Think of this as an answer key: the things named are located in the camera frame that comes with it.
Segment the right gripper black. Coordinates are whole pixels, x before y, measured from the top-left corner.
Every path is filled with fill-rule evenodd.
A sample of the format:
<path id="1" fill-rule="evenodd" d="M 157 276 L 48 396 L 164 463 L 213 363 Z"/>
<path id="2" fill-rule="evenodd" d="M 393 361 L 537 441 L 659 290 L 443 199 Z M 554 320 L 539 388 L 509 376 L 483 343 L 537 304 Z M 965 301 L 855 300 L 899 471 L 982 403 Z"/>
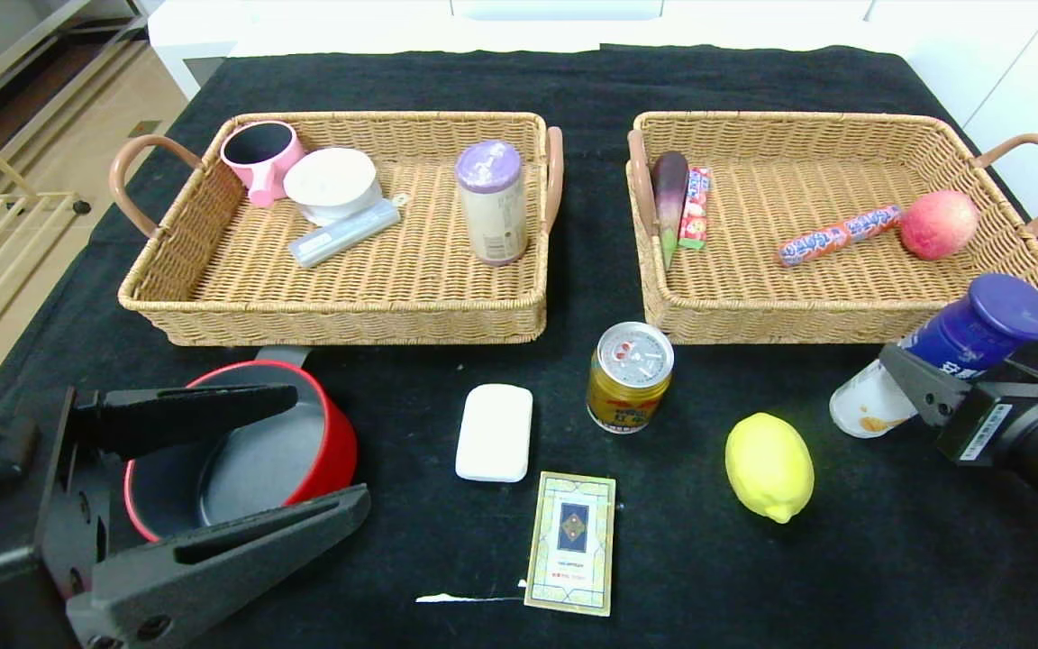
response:
<path id="1" fill-rule="evenodd" d="M 996 468 L 1038 492 L 1038 382 L 981 382 L 944 373 L 910 350 L 883 345 L 880 364 L 960 467 Z"/>

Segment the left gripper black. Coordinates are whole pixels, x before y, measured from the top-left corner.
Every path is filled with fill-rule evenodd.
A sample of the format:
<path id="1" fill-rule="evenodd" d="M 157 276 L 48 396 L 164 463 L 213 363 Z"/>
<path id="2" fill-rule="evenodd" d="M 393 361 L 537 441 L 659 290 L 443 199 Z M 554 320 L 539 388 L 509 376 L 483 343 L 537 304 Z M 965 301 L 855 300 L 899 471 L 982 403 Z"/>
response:
<path id="1" fill-rule="evenodd" d="M 129 461 L 279 415 L 299 393 L 231 385 L 76 398 L 74 388 L 40 393 L 0 412 L 0 648 L 181 648 L 366 520 L 359 484 L 95 564 L 110 508 L 94 457 L 63 438 L 69 414 L 71 440 Z"/>

